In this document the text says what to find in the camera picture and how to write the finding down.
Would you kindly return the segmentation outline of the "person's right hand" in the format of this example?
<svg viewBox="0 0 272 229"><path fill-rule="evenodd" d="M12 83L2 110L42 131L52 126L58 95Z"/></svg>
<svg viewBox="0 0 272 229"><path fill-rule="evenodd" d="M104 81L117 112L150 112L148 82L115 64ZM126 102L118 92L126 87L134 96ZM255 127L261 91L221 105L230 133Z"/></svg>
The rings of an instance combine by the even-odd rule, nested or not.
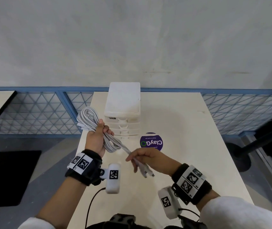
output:
<svg viewBox="0 0 272 229"><path fill-rule="evenodd" d="M172 176L182 165L180 162L166 156L155 148L138 148L131 152L126 158L126 162L131 162L132 165L135 160L168 176Z"/></svg>

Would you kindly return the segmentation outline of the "person's left hand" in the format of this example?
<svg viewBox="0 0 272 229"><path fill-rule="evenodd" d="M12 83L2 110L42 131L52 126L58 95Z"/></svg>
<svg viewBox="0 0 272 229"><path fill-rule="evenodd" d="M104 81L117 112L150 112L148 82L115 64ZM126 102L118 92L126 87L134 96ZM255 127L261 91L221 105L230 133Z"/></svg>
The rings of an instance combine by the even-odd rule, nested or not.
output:
<svg viewBox="0 0 272 229"><path fill-rule="evenodd" d="M100 157L103 157L106 151L103 145L104 133L114 136L114 132L111 131L110 128L105 125L105 123L103 130L97 130L96 128L96 131L89 131L86 137L85 149L92 150L96 152Z"/></svg>

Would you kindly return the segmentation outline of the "person's right forearm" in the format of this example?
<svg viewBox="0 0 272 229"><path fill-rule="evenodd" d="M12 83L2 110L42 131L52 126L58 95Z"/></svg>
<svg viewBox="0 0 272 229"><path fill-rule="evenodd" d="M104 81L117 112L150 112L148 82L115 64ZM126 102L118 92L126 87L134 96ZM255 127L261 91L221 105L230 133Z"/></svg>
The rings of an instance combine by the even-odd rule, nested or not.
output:
<svg viewBox="0 0 272 229"><path fill-rule="evenodd" d="M242 198L210 190L196 204L207 229L272 229L272 212Z"/></svg>

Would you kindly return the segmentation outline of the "person's left forearm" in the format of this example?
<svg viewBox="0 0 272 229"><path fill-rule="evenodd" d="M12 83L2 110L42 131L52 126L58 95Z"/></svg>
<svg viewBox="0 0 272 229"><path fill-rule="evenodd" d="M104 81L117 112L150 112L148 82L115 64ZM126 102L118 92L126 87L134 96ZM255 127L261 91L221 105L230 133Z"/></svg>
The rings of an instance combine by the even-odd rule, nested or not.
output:
<svg viewBox="0 0 272 229"><path fill-rule="evenodd" d="M27 219L18 229L67 229L86 187L80 181L67 177L39 213Z"/></svg>

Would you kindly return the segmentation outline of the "round purple sticker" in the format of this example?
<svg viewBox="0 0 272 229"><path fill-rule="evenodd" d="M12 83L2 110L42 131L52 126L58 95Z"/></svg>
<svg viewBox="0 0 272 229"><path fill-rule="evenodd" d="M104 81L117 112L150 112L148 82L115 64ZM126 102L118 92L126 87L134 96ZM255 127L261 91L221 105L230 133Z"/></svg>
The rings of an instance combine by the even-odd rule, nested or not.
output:
<svg viewBox="0 0 272 229"><path fill-rule="evenodd" d="M143 148L155 148L161 151L163 144L161 136L154 132L148 132L140 137L140 147Z"/></svg>

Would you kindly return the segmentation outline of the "white plastic drawer organizer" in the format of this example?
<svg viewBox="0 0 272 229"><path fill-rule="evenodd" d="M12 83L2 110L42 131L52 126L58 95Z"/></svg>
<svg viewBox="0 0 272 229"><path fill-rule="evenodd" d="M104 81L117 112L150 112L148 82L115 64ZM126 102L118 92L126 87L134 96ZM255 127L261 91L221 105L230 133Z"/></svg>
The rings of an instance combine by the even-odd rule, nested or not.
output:
<svg viewBox="0 0 272 229"><path fill-rule="evenodd" d="M141 85L139 82L111 82L104 109L105 123L120 139L141 133Z"/></svg>

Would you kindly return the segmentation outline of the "black marker wristband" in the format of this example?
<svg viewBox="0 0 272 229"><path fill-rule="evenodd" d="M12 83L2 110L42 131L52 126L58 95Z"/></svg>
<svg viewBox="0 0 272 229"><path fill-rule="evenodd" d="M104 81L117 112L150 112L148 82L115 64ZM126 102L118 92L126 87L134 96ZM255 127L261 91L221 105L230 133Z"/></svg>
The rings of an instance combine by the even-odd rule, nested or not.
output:
<svg viewBox="0 0 272 229"><path fill-rule="evenodd" d="M186 205L193 205L205 197L211 190L211 184L206 177L193 165L182 164L172 175L171 189Z"/></svg>
<svg viewBox="0 0 272 229"><path fill-rule="evenodd" d="M85 149L69 163L65 177L71 177L86 186L97 186L102 181L100 178L101 164L102 157L98 153Z"/></svg>

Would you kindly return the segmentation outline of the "black chest harness device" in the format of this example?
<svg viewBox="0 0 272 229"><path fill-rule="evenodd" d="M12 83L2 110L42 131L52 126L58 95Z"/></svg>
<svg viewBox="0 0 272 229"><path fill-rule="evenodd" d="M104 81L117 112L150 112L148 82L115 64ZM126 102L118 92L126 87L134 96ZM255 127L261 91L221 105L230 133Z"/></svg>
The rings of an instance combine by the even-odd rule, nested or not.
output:
<svg viewBox="0 0 272 229"><path fill-rule="evenodd" d="M196 222L179 215L182 227L169 225L164 229L208 229L202 222ZM136 224L134 215L116 214L110 220L90 225L86 229L152 229L147 226Z"/></svg>

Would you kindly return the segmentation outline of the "blue metal mesh railing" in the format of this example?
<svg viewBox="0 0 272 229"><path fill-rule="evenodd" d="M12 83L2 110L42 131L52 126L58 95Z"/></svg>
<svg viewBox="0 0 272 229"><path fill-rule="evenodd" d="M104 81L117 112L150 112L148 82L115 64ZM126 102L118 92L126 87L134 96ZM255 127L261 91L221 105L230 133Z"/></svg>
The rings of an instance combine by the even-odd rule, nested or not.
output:
<svg viewBox="0 0 272 229"><path fill-rule="evenodd" d="M0 115L0 135L77 137L78 112L107 87L0 87L13 91ZM141 88L141 92L199 92L221 135L256 131L272 120L272 89Z"/></svg>

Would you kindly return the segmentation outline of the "black floor mat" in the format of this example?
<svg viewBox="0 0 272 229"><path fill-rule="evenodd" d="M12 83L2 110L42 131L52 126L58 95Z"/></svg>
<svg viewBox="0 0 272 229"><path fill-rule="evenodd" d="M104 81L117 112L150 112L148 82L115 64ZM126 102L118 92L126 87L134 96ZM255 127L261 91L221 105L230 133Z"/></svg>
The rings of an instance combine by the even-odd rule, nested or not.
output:
<svg viewBox="0 0 272 229"><path fill-rule="evenodd" d="M0 152L0 207L21 203L41 150Z"/></svg>

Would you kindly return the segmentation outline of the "black stanchion post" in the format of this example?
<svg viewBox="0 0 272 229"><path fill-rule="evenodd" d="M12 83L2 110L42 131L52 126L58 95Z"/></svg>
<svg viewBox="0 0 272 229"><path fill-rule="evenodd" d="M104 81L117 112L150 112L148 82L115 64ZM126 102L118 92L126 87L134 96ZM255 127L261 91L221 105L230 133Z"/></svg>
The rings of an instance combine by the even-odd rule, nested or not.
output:
<svg viewBox="0 0 272 229"><path fill-rule="evenodd" d="M251 142L247 146L240 147L234 143L226 142L225 145L234 161L237 170L242 173L250 169L251 159L249 153L272 142L272 131Z"/></svg>

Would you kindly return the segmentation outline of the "grey metal frame rail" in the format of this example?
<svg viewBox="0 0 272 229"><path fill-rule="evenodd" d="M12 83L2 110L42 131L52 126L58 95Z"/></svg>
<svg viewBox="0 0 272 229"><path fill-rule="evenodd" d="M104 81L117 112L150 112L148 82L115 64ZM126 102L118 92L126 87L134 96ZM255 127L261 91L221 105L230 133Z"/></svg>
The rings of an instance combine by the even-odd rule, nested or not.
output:
<svg viewBox="0 0 272 229"><path fill-rule="evenodd" d="M263 148L248 154L251 166L247 171L240 172L240 176L253 200L264 199L272 204L272 158Z"/></svg>

